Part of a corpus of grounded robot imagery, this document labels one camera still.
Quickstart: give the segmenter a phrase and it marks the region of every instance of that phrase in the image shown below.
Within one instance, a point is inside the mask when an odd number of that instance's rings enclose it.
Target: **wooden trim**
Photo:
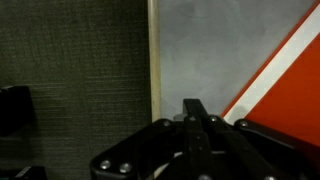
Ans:
[[[161,118],[158,0],[148,0],[152,121]]]

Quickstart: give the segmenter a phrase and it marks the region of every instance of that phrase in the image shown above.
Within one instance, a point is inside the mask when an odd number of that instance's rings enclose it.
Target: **black object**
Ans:
[[[47,180],[47,175],[43,166],[28,166],[22,170],[0,170],[0,180]]]
[[[7,136],[34,119],[30,91],[27,86],[0,89],[0,136]]]
[[[160,119],[95,157],[92,179],[148,179],[166,163],[157,180],[320,179],[319,147],[249,120],[230,126],[198,99],[185,99],[184,113],[183,122]]]

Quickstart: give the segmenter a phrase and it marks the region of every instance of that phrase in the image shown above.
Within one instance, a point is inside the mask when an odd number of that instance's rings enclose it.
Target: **bolt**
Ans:
[[[100,163],[100,168],[101,169],[108,169],[111,166],[111,162],[108,160],[102,161]]]
[[[120,165],[121,173],[129,173],[132,170],[132,165],[130,163],[123,163]]]
[[[165,121],[165,122],[163,123],[163,125],[164,125],[164,126],[170,126],[170,122],[169,122],[169,121]]]
[[[198,180],[211,180],[211,177],[203,174],[203,175],[199,176]]]
[[[273,176],[266,176],[264,180],[277,180],[277,179]]]
[[[190,117],[190,121],[195,121],[195,120],[196,120],[196,118],[194,116]]]
[[[243,126],[243,127],[246,127],[246,126],[248,126],[248,123],[246,121],[241,121],[240,125]]]

